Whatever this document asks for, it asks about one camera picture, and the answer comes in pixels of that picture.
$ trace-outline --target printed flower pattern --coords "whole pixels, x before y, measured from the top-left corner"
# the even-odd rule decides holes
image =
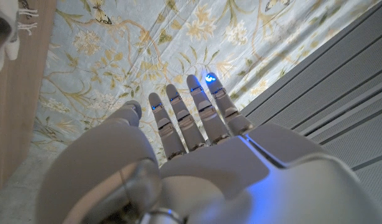
[[[78,52],[83,52],[89,56],[95,54],[97,50],[100,49],[98,45],[100,42],[100,37],[92,31],[88,30],[83,32],[82,30],[75,36],[73,45],[77,48]]]
[[[266,10],[268,0],[261,6],[240,0],[145,0],[126,7],[103,1],[109,24],[96,20],[90,1],[59,1],[32,143],[60,152],[124,102],[137,100],[143,113],[139,127],[162,164],[166,157],[148,102],[151,92],[160,95],[174,121],[165,87],[175,84],[202,127],[187,75],[197,76],[207,89],[203,76],[216,72],[242,109],[374,5],[273,2]]]
[[[246,28],[244,27],[244,22],[239,22],[236,26],[226,27],[227,40],[233,45],[244,45],[248,42],[248,37],[246,36]]]
[[[190,36],[190,40],[195,37],[197,40],[201,40],[203,37],[204,40],[208,40],[209,37],[213,37],[213,31],[216,29],[215,25],[215,17],[210,16],[212,13],[212,9],[208,9],[208,4],[204,4],[203,6],[198,6],[197,11],[194,15],[197,17],[196,20],[192,21],[192,23],[185,23],[188,28],[188,32],[186,33]]]

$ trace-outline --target blue light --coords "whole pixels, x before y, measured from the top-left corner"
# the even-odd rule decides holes
[[[215,80],[216,80],[215,77],[213,77],[213,76],[211,76],[211,75],[209,75],[209,74],[206,76],[205,79],[206,79],[206,82],[212,82],[212,81],[215,81]]]

